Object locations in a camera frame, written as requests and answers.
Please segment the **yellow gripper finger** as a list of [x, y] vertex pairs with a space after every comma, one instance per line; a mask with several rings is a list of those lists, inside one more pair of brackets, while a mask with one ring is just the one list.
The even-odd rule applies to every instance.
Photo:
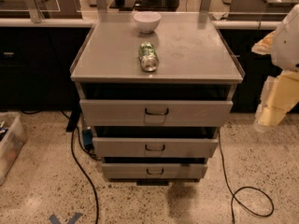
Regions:
[[272, 48], [274, 35], [275, 35], [274, 31], [266, 35], [263, 39], [261, 39], [259, 42], [253, 45], [251, 51], [260, 55], [269, 54]]
[[299, 103], [299, 73], [282, 71], [277, 77], [268, 77], [263, 84], [261, 102], [253, 123], [259, 133], [277, 127], [286, 114]]

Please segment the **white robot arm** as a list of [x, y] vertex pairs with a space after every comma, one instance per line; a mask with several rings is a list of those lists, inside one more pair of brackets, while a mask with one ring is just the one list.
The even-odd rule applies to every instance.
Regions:
[[251, 51], [269, 54], [272, 64], [281, 69], [277, 77], [269, 76], [263, 84], [255, 114], [254, 129], [266, 133], [299, 104], [299, 5], [292, 8], [275, 31], [254, 44]]

